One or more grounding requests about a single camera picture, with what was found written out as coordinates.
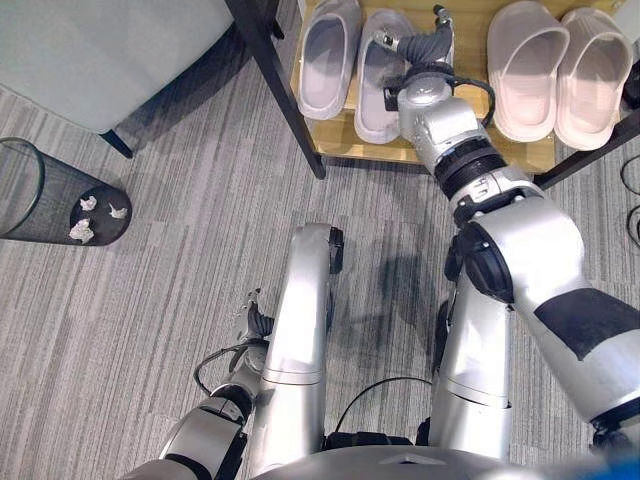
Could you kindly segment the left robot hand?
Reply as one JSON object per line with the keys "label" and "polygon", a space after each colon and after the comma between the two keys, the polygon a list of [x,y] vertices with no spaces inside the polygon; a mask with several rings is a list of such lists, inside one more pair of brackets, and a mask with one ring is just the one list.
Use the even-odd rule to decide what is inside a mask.
{"label": "left robot hand", "polygon": [[268,341],[275,319],[260,312],[258,297],[260,288],[251,290],[233,315],[234,339],[238,344]]}

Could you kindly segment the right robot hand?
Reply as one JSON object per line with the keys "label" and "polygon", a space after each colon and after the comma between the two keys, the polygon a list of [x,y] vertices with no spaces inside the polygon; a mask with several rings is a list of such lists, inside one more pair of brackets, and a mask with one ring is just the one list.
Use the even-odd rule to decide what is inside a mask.
{"label": "right robot hand", "polygon": [[412,67],[441,68],[453,72],[454,31],[450,11],[442,5],[433,7],[435,29],[431,33],[399,36],[388,29],[376,30],[374,42],[393,52]]}

